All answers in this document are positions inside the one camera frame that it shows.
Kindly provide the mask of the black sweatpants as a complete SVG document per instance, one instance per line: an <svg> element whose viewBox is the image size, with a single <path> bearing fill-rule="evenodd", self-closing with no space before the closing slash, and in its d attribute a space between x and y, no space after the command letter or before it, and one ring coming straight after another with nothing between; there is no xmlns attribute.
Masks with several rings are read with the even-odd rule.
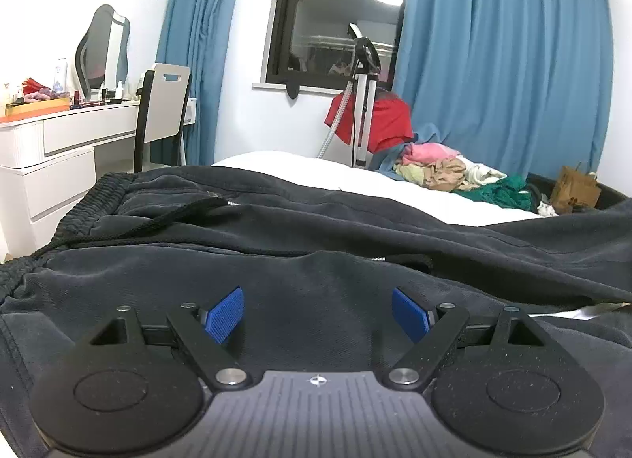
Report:
<svg viewBox="0 0 632 458"><path fill-rule="evenodd" d="M626 457L631 452L631 314L556 316L442 279L423 236L307 195L223 187L210 167L98 180L53 239L1 269L1 433L19 457ZM206 393L179 438L151 452L61 452L36 429L36 382L121 306L145 325L240 287L224 343L252 377ZM396 288L474 317L515 306L584 367L605 400L587 452L485 452L448 431L429 396L382 382L412 342Z"/></svg>

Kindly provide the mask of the pile of colourful clothes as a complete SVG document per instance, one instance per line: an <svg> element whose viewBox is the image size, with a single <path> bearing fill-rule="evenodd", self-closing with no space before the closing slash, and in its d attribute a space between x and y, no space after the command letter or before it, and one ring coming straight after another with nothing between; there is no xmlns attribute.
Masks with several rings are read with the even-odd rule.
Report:
<svg viewBox="0 0 632 458"><path fill-rule="evenodd" d="M482 162L472 162L461 152L439 142L419 143L416 136L389 138L380 141L371 154L370 170L395 181L434 192L451 192L502 209L544 217L556 215L536 185L519 175L507 175Z"/></svg>

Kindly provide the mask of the white dressing table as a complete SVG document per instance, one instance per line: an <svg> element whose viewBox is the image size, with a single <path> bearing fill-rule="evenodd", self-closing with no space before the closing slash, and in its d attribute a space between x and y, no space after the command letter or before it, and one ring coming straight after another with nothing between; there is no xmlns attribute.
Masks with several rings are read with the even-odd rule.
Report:
<svg viewBox="0 0 632 458"><path fill-rule="evenodd" d="M135 136L138 104L95 106L1 124L1 233L6 253L49 243L96 181L95 149Z"/></svg>

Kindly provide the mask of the red garment on steamer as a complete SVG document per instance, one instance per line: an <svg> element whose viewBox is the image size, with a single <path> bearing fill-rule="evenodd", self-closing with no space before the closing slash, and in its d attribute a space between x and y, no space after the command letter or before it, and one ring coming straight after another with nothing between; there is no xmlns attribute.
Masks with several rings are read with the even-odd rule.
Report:
<svg viewBox="0 0 632 458"><path fill-rule="evenodd" d="M342 119L335 134L344 144L352 144L355 121L355 93L350 94ZM375 154L396 145L414 142L409 106L396 94L378 89L373 107L373 118L367 151Z"/></svg>

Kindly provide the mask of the pastel rainbow duvet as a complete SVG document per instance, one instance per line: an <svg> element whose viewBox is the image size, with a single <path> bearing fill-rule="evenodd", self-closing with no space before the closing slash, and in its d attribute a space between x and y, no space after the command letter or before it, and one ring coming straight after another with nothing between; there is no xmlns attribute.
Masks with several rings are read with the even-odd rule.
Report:
<svg viewBox="0 0 632 458"><path fill-rule="evenodd" d="M286 152L237 155L209 170L226 189L340 202L423 236L410 247L436 276L493 298L567 318L631 313L630 201L543 217Z"/></svg>

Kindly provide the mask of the white and black chair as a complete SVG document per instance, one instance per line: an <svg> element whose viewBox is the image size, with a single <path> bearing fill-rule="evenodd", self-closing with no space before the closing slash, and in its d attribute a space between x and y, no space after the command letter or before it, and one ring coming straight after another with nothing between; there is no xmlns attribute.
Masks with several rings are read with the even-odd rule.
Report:
<svg viewBox="0 0 632 458"><path fill-rule="evenodd" d="M149 162L145 146L171 138L170 165L185 165L183 126L188 108L191 70L187 66L155 63L143 76L140 91L133 155L133 172L144 166L162 168Z"/></svg>

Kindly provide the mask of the garment steamer stand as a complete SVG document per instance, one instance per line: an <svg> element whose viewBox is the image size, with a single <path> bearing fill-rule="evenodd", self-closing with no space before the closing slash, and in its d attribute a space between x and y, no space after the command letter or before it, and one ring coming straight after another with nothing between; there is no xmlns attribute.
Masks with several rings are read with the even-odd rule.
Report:
<svg viewBox="0 0 632 458"><path fill-rule="evenodd" d="M373 42L364 36L355 23L348 23L348 34L355 44L355 59L352 62L352 75L343 91L339 109L334 115L328 135L317 158L322 159L327 153L333 137L343 120L344 112L350 97L355 95L354 118L352 119L352 136L350 137L350 166L366 168L367 153L373 122L375 97L378 77L381 73L381 62Z"/></svg>

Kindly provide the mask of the blue curtain right of window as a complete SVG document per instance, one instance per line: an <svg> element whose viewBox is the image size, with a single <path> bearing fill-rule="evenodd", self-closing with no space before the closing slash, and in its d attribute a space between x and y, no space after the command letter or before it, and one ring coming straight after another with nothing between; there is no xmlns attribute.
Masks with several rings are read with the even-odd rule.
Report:
<svg viewBox="0 0 632 458"><path fill-rule="evenodd" d="M555 177L598 168L613 68L608 0L405 0L394 88L420 141Z"/></svg>

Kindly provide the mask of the blue curtain of window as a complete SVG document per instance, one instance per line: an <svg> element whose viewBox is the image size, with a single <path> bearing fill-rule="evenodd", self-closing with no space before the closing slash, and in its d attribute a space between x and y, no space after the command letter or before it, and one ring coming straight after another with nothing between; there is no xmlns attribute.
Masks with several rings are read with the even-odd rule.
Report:
<svg viewBox="0 0 632 458"><path fill-rule="evenodd" d="M168 0L156 59L191 70L195 123L184 133L186 162L214 162L229 33L236 0Z"/></svg>
<svg viewBox="0 0 632 458"><path fill-rule="evenodd" d="M613 68L608 0L405 0L394 88L420 141L555 177L598 168Z"/></svg>

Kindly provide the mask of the wavy vanity mirror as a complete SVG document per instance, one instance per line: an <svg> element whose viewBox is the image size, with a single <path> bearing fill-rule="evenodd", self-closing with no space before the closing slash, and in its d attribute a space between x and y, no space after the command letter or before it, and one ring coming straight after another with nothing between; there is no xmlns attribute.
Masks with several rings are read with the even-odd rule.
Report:
<svg viewBox="0 0 632 458"><path fill-rule="evenodd" d="M102 88L114 91L128 77L130 21L109 4L99 6L75 53L75 71L85 100L96 100Z"/></svg>

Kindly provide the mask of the blue curtain left of window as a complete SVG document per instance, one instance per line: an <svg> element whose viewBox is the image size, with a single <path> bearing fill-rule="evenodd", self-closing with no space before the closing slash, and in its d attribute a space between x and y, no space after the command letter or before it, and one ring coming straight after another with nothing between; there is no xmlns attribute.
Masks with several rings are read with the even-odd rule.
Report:
<svg viewBox="0 0 632 458"><path fill-rule="evenodd" d="M236 0L168 0L156 59L191 70L195 123L184 133L186 162L214 162L229 33Z"/></svg>

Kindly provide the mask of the dark window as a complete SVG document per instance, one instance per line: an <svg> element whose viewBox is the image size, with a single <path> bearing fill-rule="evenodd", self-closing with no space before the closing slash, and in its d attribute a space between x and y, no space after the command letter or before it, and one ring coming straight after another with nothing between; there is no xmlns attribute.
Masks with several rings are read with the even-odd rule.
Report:
<svg viewBox="0 0 632 458"><path fill-rule="evenodd" d="M378 85L391 89L404 0L275 0L266 82L340 90L352 71L353 23L376 47Z"/></svg>

